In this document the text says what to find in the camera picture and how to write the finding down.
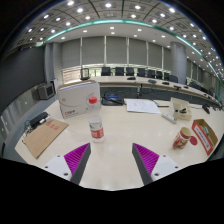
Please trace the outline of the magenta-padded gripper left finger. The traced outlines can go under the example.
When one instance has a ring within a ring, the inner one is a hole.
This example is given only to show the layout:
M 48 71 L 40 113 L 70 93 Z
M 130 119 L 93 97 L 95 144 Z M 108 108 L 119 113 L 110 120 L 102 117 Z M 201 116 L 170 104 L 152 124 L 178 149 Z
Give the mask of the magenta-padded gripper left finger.
M 56 155 L 43 166 L 43 170 L 78 185 L 90 154 L 91 145 L 87 143 L 65 155 Z

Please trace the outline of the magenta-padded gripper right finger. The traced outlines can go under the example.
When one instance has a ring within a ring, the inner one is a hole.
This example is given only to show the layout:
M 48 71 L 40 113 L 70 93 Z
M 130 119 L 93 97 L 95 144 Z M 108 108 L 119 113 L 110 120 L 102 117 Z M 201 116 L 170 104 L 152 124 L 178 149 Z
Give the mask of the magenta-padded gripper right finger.
M 144 185 L 166 177 L 181 169 L 168 155 L 158 155 L 137 143 L 132 145 L 132 154 Z

